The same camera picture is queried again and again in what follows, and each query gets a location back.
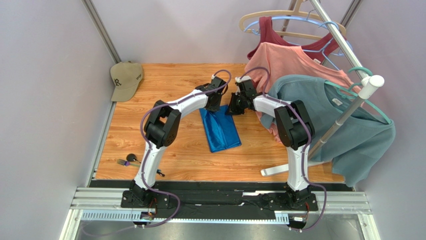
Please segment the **blue cloth napkin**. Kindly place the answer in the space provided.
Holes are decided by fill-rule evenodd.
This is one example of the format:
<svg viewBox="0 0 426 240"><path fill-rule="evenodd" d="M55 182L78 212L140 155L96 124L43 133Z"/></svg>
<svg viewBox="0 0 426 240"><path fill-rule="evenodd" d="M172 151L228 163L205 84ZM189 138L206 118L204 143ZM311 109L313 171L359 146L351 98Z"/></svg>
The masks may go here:
<svg viewBox="0 0 426 240"><path fill-rule="evenodd" d="M219 111L216 112L208 111L204 108L199 109L211 153L242 145L233 117L226 115L228 108L228 105L222 105Z"/></svg>

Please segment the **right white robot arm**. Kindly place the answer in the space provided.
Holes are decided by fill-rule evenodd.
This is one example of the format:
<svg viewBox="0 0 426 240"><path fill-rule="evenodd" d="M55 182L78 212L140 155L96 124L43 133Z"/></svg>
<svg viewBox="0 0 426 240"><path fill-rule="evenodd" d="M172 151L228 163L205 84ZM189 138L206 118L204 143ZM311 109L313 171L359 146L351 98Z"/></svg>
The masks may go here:
<svg viewBox="0 0 426 240"><path fill-rule="evenodd" d="M242 115L245 109L275 118L279 139L287 149L289 198L293 202L307 199L311 194L307 179L308 149L315 129L304 103L283 101L267 94L247 96L233 92L226 114Z"/></svg>

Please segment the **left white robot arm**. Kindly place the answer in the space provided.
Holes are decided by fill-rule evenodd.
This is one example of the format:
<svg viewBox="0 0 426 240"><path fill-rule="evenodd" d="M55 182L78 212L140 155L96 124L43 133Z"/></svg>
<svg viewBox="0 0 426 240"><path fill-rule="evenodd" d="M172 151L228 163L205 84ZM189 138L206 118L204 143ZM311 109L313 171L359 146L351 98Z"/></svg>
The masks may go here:
<svg viewBox="0 0 426 240"><path fill-rule="evenodd" d="M145 143L145 152L137 175L133 179L129 191L141 202L152 197L152 187L156 181L156 174L160 161L176 139L181 118L202 108L220 105L223 88L207 90L203 85L198 86L189 94L173 101L159 100L142 119L145 126L142 136Z"/></svg>

